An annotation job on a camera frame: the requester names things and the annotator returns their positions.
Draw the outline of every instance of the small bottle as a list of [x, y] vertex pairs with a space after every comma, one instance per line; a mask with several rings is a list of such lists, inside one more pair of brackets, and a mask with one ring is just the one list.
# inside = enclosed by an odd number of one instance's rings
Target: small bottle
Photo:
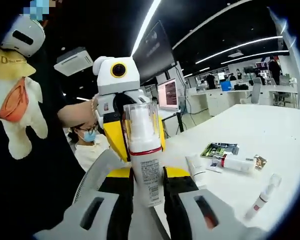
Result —
[[237, 155], [214, 155], [212, 163], [218, 163], [222, 168], [233, 169], [244, 173], [250, 173], [255, 169], [256, 160], [252, 158], [240, 159]]
[[163, 166], [159, 116], [153, 102], [125, 105], [125, 126], [131, 165], [146, 207], [163, 203]]
[[252, 207], [246, 212], [244, 219], [251, 220], [259, 210], [269, 201], [271, 194], [273, 193], [274, 189], [279, 187], [281, 183], [281, 177], [277, 174], [273, 174], [270, 178], [268, 186], [262, 191], [252, 205]]

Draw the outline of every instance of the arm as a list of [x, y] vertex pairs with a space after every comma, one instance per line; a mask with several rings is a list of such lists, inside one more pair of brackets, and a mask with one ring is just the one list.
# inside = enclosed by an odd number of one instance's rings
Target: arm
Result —
[[58, 111], [57, 115], [65, 128], [83, 123], [90, 123], [93, 126], [97, 121], [92, 110], [92, 100], [74, 105], [66, 105]]

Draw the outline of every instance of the white helmet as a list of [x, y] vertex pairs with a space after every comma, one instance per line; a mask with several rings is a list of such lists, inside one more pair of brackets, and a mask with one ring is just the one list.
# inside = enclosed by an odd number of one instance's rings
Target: white helmet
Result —
[[20, 15], [4, 37], [1, 48], [16, 50], [28, 58], [41, 48], [45, 38], [45, 31], [39, 22]]

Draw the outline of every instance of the woman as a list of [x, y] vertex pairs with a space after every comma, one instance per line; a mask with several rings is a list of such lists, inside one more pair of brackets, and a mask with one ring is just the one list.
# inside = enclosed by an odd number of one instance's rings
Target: woman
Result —
[[86, 172], [98, 157], [109, 149], [106, 136], [97, 134], [95, 127], [88, 130], [85, 124], [72, 127], [68, 137], [76, 143], [74, 155]]
[[242, 79], [242, 73], [240, 72], [239, 69], [236, 70], [236, 76], [237, 76], [238, 80]]

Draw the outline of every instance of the ceiling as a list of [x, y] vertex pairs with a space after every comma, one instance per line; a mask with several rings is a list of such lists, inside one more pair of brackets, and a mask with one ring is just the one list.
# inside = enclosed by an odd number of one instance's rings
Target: ceiling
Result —
[[[171, 46], [174, 46], [204, 20], [235, 2], [238, 1], [162, 0], [148, 31], [161, 20]], [[211, 54], [248, 41], [275, 36], [276, 29], [266, 8], [268, 2], [253, 0], [237, 6], [181, 43], [173, 53], [184, 68], [183, 74], [205, 67], [217, 68], [224, 59], [229, 59], [225, 54], [195, 65], [195, 62]], [[45, 29], [51, 64], [58, 56], [76, 47], [85, 47], [93, 60], [99, 56], [130, 56], [151, 4], [152, 0], [80, 0], [79, 3], [63, 0], [61, 8], [55, 9]], [[274, 40], [241, 50], [246, 56], [277, 49], [278, 42]], [[75, 97], [89, 99], [98, 91], [91, 68], [70, 77], [59, 73], [58, 76], [69, 100]]]

